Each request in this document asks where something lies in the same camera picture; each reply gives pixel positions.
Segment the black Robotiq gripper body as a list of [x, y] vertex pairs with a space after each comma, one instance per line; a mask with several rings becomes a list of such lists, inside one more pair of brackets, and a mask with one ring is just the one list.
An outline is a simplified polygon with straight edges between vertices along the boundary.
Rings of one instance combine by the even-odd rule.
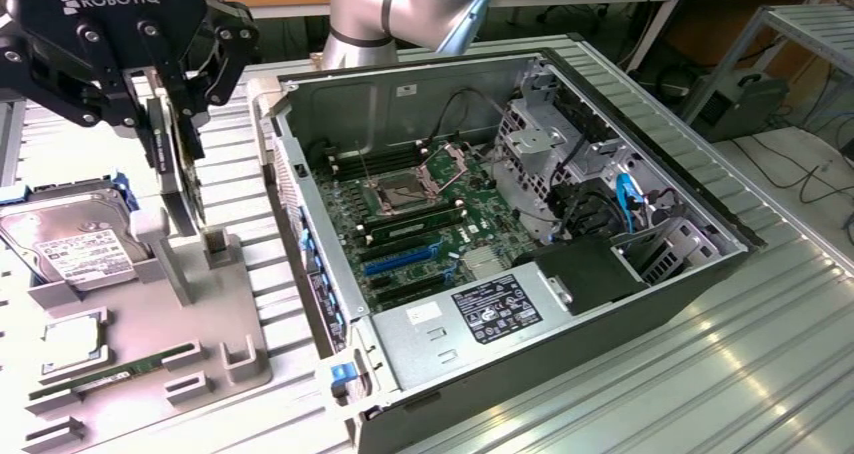
[[13, 23], [25, 35], [61, 50], [81, 62], [81, 25], [97, 27], [116, 50], [125, 69], [148, 64], [139, 30], [143, 22], [155, 23], [172, 54], [181, 57], [207, 14], [205, 0], [5, 0]]

